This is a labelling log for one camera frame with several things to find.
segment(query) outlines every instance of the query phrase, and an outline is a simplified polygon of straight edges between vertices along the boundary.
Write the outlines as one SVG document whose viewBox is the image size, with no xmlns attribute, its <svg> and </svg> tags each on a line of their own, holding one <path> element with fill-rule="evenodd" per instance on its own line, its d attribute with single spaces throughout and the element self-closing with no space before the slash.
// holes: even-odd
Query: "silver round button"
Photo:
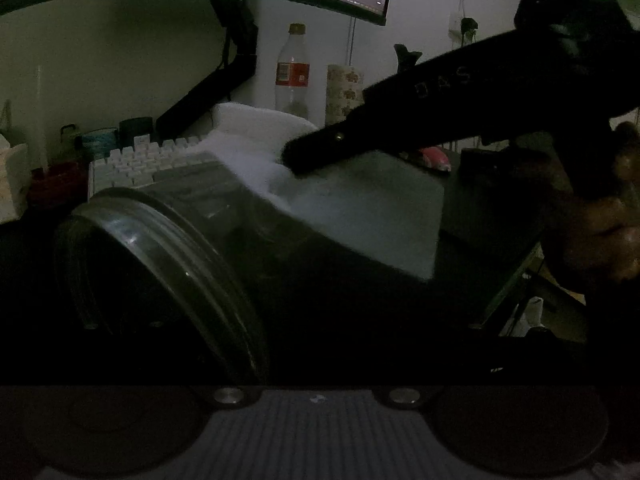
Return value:
<svg viewBox="0 0 640 480">
<path fill-rule="evenodd" d="M 413 388 L 396 388 L 389 392 L 389 398 L 396 404 L 415 404 L 420 400 L 420 392 Z"/>
<path fill-rule="evenodd" d="M 220 388 L 213 398 L 220 404 L 239 404 L 244 400 L 244 392 L 240 388 Z"/>
</svg>

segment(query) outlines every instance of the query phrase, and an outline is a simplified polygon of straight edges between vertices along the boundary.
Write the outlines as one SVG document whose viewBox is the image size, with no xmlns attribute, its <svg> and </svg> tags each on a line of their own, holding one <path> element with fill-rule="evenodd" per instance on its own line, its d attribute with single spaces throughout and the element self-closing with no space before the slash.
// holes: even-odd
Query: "barcode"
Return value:
<svg viewBox="0 0 640 480">
<path fill-rule="evenodd" d="M 289 63 L 278 64 L 278 81 L 289 81 L 291 74 L 291 65 Z"/>
</svg>

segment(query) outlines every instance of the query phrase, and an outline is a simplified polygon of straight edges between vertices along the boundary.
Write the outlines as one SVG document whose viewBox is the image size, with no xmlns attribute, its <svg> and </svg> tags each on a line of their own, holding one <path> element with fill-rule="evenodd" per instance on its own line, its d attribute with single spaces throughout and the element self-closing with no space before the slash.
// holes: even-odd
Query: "keyboard spacebar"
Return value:
<svg viewBox="0 0 640 480">
<path fill-rule="evenodd" d="M 185 166 L 183 168 L 171 168 L 170 170 L 161 170 L 154 173 L 154 182 L 164 182 L 165 180 L 173 180 L 184 176 L 198 175 L 206 173 L 211 168 L 219 167 L 218 161 L 203 162 L 197 166 Z"/>
</svg>

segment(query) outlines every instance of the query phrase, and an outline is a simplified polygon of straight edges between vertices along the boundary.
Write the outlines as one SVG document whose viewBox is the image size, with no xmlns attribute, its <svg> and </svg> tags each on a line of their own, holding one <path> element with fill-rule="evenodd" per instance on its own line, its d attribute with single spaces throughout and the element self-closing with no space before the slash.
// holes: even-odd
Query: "keyboard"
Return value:
<svg viewBox="0 0 640 480">
<path fill-rule="evenodd" d="M 162 146 L 150 142 L 148 135 L 134 138 L 134 145 L 111 150 L 108 158 L 98 158 L 89 164 L 88 198 L 109 187 L 144 187 L 163 180 L 164 172 L 195 166 L 215 159 L 208 152 L 184 153 L 197 146 L 200 137 L 179 137 L 165 140 Z"/>
</svg>

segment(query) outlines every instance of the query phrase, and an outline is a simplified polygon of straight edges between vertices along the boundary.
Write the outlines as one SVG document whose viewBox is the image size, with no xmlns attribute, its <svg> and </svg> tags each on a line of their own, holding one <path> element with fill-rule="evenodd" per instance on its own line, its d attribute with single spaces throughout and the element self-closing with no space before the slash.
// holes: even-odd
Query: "bottle cap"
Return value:
<svg viewBox="0 0 640 480">
<path fill-rule="evenodd" d="M 297 34 L 301 36 L 306 33 L 306 25 L 304 23 L 291 23 L 289 25 L 289 34 Z"/>
</svg>

